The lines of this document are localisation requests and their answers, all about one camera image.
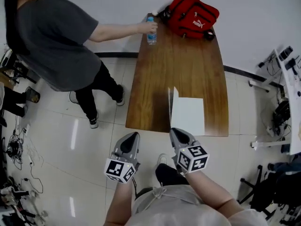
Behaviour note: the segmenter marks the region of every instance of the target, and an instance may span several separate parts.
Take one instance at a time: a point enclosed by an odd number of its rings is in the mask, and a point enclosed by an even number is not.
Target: white desk
[[[277,50],[274,49],[273,53],[275,53],[276,57],[278,58]],[[289,56],[285,61],[280,61],[278,59],[281,71],[283,73],[289,105],[290,105],[290,113],[291,113],[291,133],[289,135],[290,138],[286,139],[285,141],[276,141],[276,142],[253,142],[251,147],[262,147],[262,146],[274,146],[274,145],[284,145],[290,144],[290,155],[300,153],[301,152],[301,97],[297,95],[298,91],[301,92],[301,81],[299,78],[296,77],[293,73],[292,69],[286,70],[285,64],[291,59],[292,57]],[[274,79],[280,76],[281,71],[276,73],[273,77],[268,78],[264,82],[257,82],[257,81],[249,81],[250,86],[257,86],[266,91],[270,90],[269,83],[271,83]]]

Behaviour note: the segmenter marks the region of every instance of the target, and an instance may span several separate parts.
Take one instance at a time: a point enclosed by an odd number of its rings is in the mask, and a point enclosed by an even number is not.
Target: black ponytail
[[[8,46],[16,54],[29,55],[30,52],[21,39],[17,28],[17,4],[18,0],[4,0],[6,14],[6,41],[8,43]]]

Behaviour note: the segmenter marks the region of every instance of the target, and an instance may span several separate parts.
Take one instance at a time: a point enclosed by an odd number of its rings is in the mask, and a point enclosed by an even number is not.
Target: puma logo
[[[205,24],[202,24],[202,22],[200,20],[198,21],[193,21],[193,24],[195,24],[196,26],[200,27],[200,28],[203,28],[203,25]]]

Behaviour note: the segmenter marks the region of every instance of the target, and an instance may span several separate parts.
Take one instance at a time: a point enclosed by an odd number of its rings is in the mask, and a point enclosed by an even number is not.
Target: water bottle
[[[154,18],[153,17],[148,17],[147,21],[148,22],[154,22]],[[148,33],[146,35],[146,37],[147,37],[148,44],[154,45],[154,44],[157,43],[157,33],[156,32],[155,33]]]

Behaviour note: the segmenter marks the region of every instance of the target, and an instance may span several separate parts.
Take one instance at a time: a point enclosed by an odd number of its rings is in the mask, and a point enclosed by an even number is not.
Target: floor
[[[129,94],[132,87],[135,59],[104,58],[111,76],[126,89],[126,104],[116,107],[114,101],[102,91],[95,91],[95,102],[100,112],[99,128],[90,129],[81,108],[70,102],[67,92],[54,92],[40,80],[33,88],[41,93],[38,104],[29,104],[27,115],[21,119],[20,128],[30,124],[24,139],[23,165],[18,170],[8,161],[8,173],[18,183],[31,178],[30,159],[34,162],[32,173],[44,186],[43,194],[35,199],[39,212],[45,210],[47,225],[95,226],[101,225],[112,200],[116,183],[103,174],[105,160],[118,139],[134,131],[125,128]],[[249,87],[248,78],[225,73],[229,102],[229,136],[198,137],[210,153],[204,172],[237,198],[246,188],[240,178],[256,178],[257,165],[266,170],[269,162],[287,161],[278,146],[271,148],[250,147],[250,142],[267,137],[271,110],[275,108],[275,88],[266,93]],[[21,81],[15,88],[24,92],[28,83]],[[3,129],[7,138],[15,127],[15,116],[5,112],[8,127]],[[151,173],[161,153],[173,156],[169,135],[151,131],[138,131],[141,136],[138,160],[141,166],[135,176],[138,190],[151,186]],[[41,190],[38,180],[33,185]],[[32,190],[23,183],[23,188]]]

